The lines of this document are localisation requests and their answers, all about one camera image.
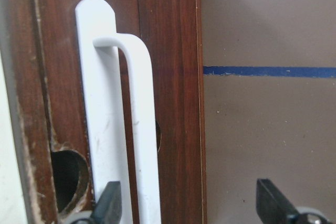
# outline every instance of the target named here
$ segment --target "blue tape line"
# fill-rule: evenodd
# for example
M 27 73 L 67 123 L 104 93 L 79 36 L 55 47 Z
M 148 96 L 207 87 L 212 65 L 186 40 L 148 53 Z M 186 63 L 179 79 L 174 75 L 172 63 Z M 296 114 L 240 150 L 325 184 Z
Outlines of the blue tape line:
M 335 78 L 336 68 L 314 67 L 203 67 L 204 75 L 215 76 L 273 76 Z

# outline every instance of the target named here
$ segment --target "black clamp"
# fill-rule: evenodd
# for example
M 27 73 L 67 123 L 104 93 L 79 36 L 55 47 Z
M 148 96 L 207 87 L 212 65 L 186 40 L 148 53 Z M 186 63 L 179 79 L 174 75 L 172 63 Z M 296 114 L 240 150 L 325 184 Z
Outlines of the black clamp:
M 332 224 L 319 211 L 299 212 L 269 179 L 257 180 L 256 204 L 264 224 Z
M 120 182 L 108 182 L 90 217 L 75 220 L 71 224 L 119 224 L 121 214 Z

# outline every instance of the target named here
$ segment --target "door handle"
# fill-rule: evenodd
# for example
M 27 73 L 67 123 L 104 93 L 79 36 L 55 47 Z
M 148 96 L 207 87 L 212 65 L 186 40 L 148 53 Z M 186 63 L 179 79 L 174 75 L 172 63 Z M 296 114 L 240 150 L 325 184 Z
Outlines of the door handle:
M 119 56 L 129 73 L 136 184 L 141 224 L 161 223 L 152 66 L 140 38 L 116 32 L 104 0 L 82 0 L 76 22 L 96 200 L 109 181 L 121 182 L 121 224 L 132 223 Z

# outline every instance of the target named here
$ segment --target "wood grain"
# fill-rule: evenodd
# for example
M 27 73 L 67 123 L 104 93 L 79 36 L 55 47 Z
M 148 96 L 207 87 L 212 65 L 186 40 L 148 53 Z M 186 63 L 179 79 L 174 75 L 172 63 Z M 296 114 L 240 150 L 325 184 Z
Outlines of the wood grain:
M 76 150 L 89 164 L 75 21 L 75 7 L 79 1 L 81 0 L 38 0 L 38 10 L 49 99 L 51 150 Z M 139 35 L 138 0 L 106 1 L 116 13 L 117 31 Z M 122 69 L 125 69 L 125 63 L 122 61 L 121 64 Z M 77 210 L 91 208 L 90 188 L 91 185 L 85 195 L 80 195 L 83 198 L 79 208 L 78 202 L 75 202 Z
M 203 44 L 202 44 L 202 6 L 201 0 L 196 0 L 197 16 L 197 53 L 198 53 L 198 81 L 199 81 L 199 107 L 201 129 L 201 162 L 202 162 L 202 203 L 203 224 L 207 224 L 207 189 L 206 189 L 206 158 L 205 158 L 205 115 L 204 115 L 204 82 L 203 82 Z
M 34 0 L 0 0 L 0 5 L 0 46 L 28 221 L 52 223 L 57 208 Z
M 162 134 L 162 223 L 202 223 L 204 215 L 202 70 L 196 3 L 139 0 L 141 38 L 152 58 L 156 119 Z

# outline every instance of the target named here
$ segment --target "gray wall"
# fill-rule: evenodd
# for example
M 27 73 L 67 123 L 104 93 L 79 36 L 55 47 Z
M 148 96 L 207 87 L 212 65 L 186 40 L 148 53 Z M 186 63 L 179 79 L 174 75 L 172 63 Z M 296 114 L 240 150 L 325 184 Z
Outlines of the gray wall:
M 202 0 L 204 65 L 336 67 L 336 0 Z M 261 223 L 268 177 L 336 221 L 336 80 L 205 76 L 209 224 Z

